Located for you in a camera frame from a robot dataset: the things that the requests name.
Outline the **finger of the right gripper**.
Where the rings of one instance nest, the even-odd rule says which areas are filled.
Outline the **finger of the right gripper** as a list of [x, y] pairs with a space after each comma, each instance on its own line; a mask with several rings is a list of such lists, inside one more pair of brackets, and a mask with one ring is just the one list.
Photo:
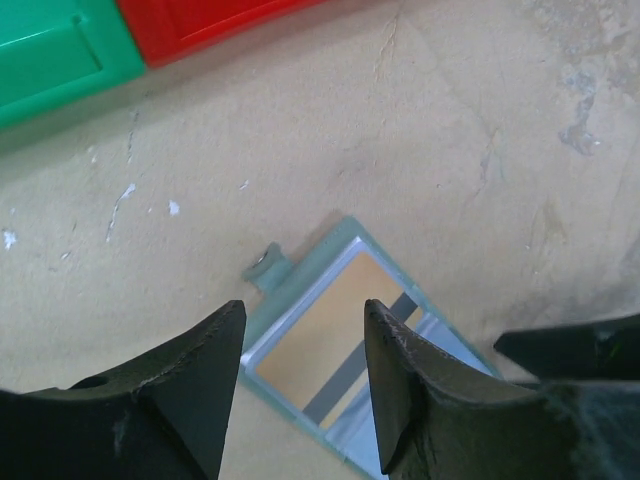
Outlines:
[[541, 380], [639, 379], [639, 316], [503, 333], [494, 349]]

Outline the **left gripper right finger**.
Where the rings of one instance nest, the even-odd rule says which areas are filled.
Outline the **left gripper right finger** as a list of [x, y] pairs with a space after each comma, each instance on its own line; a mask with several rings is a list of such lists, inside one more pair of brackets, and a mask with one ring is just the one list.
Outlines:
[[639, 379], [511, 383], [364, 306], [379, 457], [392, 479], [635, 479]]

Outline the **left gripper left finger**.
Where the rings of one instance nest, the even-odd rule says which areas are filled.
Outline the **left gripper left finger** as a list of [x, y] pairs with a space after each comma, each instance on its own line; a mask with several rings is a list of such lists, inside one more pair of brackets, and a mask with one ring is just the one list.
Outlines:
[[233, 300], [69, 389], [2, 391], [2, 478], [217, 478], [245, 326]]

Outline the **gold credit card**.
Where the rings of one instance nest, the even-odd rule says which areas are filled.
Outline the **gold credit card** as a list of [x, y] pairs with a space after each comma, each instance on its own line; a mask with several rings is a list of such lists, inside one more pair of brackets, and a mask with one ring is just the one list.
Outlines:
[[321, 429], [367, 381], [364, 303], [378, 299], [410, 328], [424, 311], [370, 254], [351, 259], [256, 366], [256, 373]]

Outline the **green card holder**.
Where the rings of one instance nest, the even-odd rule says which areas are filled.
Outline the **green card holder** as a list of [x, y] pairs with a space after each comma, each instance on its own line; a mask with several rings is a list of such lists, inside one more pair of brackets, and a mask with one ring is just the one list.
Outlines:
[[243, 278], [263, 299], [247, 319], [242, 379], [367, 479], [383, 475], [366, 367], [366, 300], [380, 300], [470, 367], [498, 374], [352, 216], [298, 262], [271, 243]]

